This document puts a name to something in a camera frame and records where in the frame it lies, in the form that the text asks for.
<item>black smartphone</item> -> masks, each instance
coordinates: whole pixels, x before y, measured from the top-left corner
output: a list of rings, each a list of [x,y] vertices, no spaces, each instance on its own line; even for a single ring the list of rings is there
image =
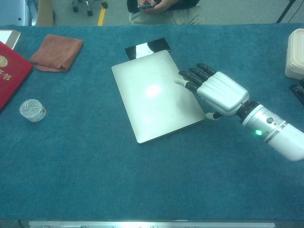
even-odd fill
[[[155,5],[153,4],[143,4],[143,5],[138,5],[137,8],[139,9],[149,9],[149,8],[153,8]]]
[[[129,60],[148,56],[163,50],[171,51],[171,48],[165,38],[160,38],[124,49]]]

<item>laptop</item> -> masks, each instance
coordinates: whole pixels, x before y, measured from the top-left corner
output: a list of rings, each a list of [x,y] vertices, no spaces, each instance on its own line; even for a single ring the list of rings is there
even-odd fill
[[[192,92],[174,83],[182,76],[167,50],[118,64],[112,72],[138,143],[205,119]]]

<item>gold emblem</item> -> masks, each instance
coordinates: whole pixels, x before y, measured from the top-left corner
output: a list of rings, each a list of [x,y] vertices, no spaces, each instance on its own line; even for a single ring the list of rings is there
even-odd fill
[[[4,56],[0,56],[0,67],[6,67],[8,65],[8,60]]]

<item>khaki pants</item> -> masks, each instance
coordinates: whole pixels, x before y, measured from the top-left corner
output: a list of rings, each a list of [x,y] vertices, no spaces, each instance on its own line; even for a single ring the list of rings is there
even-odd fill
[[[165,11],[160,14],[135,13],[130,19],[130,25],[203,25],[205,24],[200,6],[189,9]]]

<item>brown towel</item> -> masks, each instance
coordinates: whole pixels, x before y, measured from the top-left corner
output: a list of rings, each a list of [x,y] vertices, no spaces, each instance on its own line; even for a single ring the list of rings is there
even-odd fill
[[[41,71],[68,71],[77,57],[83,41],[47,35],[38,51],[29,60]]]

